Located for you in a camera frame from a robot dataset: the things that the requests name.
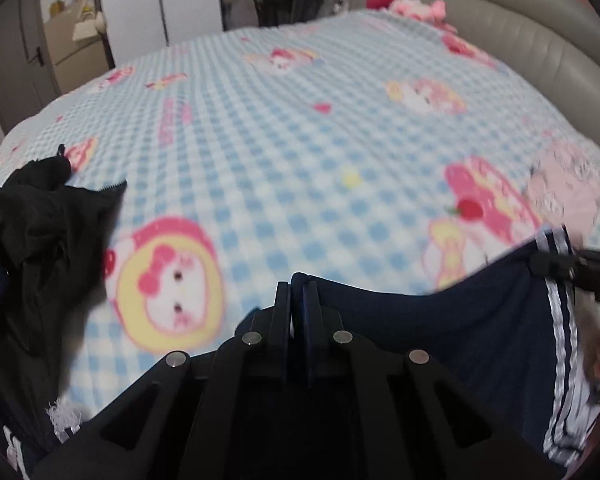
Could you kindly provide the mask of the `folded pink cartoon garment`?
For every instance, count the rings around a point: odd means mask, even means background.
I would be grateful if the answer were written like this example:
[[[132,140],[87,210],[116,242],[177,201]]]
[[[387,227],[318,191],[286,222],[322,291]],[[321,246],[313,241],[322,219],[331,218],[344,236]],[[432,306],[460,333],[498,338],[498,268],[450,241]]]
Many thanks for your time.
[[[579,145],[554,140],[532,164],[524,197],[547,224],[585,238],[600,213],[600,164]]]

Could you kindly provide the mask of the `black garment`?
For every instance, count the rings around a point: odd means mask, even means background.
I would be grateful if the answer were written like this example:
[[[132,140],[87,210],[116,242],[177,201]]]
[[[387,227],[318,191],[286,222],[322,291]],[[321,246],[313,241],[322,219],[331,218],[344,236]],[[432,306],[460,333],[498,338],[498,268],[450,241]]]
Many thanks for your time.
[[[27,162],[0,187],[0,417],[46,454],[60,445],[48,409],[60,395],[62,332],[104,277],[125,182],[69,185],[62,153]]]

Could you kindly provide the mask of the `beige cardboard boxes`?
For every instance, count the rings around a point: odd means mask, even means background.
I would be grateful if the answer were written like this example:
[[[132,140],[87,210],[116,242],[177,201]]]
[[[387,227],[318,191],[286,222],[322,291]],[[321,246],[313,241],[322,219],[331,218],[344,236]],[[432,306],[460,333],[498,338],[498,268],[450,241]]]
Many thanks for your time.
[[[110,70],[106,23],[99,0],[53,0],[44,34],[61,94]]]

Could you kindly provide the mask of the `blue checkered cartoon blanket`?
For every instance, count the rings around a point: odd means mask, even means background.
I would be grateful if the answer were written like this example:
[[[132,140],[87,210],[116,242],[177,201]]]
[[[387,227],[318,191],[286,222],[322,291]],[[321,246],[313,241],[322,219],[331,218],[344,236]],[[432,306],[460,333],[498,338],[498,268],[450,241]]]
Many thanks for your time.
[[[297,272],[404,294],[464,278],[552,228],[524,189],[554,140],[600,164],[503,61],[373,11],[183,42],[61,96],[9,131],[0,186],[60,146],[72,185],[126,184],[62,400],[97,413],[166,352],[218,346]],[[600,248],[600,213],[570,236]]]

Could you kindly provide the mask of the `navy striped shorts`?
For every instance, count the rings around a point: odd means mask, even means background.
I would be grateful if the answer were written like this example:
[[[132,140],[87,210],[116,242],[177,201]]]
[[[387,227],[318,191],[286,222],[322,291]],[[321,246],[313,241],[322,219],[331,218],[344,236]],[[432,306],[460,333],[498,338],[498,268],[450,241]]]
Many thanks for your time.
[[[529,263],[573,253],[559,228],[430,295],[314,282],[346,330],[391,353],[428,352],[535,451],[569,468],[583,455],[600,406],[585,375],[574,288],[533,274]]]

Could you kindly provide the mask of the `white wardrobe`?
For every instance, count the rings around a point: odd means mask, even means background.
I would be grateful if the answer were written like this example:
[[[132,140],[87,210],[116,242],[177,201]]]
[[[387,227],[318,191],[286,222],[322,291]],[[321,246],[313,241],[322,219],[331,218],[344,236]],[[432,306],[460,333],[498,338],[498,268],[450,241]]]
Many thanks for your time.
[[[102,12],[117,66],[223,30],[221,0],[102,0]]]

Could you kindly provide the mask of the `grey door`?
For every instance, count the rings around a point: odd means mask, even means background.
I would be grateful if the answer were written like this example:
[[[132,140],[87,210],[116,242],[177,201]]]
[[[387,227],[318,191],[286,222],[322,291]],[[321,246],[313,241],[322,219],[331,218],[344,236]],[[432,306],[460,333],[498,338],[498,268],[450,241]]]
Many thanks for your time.
[[[0,126],[4,133],[60,96],[40,0],[0,5]]]

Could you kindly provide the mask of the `grey padded headboard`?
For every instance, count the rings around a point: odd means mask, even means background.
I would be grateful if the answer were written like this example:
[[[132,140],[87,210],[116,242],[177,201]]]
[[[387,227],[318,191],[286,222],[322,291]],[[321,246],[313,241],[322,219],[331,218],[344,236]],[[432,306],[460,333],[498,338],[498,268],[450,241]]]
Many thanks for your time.
[[[600,146],[600,18],[594,10],[577,0],[444,1],[460,36],[523,76]],[[365,3],[350,0],[355,9]]]

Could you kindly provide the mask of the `pink plush toy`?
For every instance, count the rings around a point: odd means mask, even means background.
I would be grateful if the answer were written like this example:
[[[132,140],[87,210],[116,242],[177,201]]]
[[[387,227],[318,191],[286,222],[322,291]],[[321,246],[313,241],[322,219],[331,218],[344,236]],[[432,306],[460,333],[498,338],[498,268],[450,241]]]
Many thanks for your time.
[[[446,4],[443,0],[434,0],[432,3],[424,3],[422,0],[365,0],[365,7],[411,18],[452,34],[457,33],[457,29],[446,21]]]

